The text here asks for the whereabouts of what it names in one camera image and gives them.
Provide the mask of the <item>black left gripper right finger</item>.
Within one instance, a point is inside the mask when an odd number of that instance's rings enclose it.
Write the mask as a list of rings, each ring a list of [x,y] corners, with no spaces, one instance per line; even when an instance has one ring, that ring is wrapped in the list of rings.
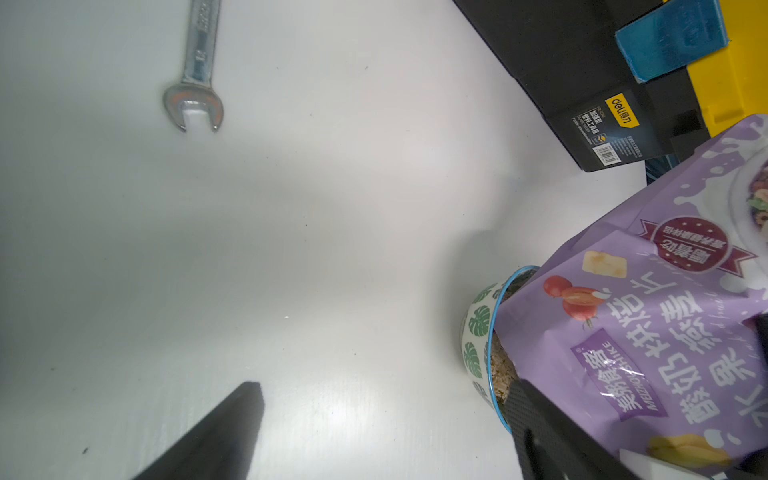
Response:
[[[526,380],[511,384],[505,420],[525,479],[637,477]]]

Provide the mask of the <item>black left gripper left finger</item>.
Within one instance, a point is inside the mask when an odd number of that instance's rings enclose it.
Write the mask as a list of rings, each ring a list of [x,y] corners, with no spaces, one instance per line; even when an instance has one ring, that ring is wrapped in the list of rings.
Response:
[[[245,479],[264,411],[261,385],[242,383],[137,477]]]

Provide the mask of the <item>purple oats bag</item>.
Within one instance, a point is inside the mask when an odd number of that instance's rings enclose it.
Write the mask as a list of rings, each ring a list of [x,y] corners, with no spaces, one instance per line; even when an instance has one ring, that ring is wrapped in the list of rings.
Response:
[[[504,302],[518,376],[611,452],[713,472],[767,445],[767,118],[566,242]]]

